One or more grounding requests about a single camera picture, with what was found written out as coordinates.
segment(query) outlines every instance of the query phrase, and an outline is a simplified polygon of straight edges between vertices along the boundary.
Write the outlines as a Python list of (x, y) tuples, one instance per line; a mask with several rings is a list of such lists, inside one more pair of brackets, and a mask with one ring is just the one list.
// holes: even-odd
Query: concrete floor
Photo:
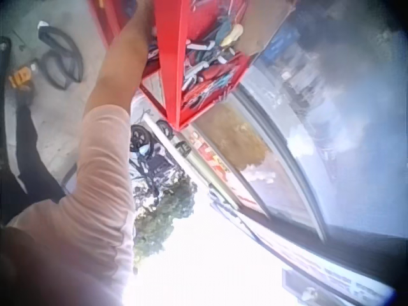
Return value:
[[(84, 80), (58, 91), (38, 73), (34, 77), (36, 97), (31, 107), (38, 132), (37, 148), (50, 173), (61, 183), (77, 160), (80, 122), (85, 102), (94, 87), (105, 47), (92, 19), (86, 0), (9, 0), (1, 12), (1, 35), (11, 38), (11, 69), (40, 58), (48, 46), (38, 39), (37, 25), (48, 22), (68, 33), (84, 58)], [(13, 172), (19, 171), (15, 159), (15, 100), (10, 85), (6, 90), (6, 134)], [(151, 108), (145, 98), (133, 105), (132, 122)], [(150, 114), (157, 117), (154, 110)]]

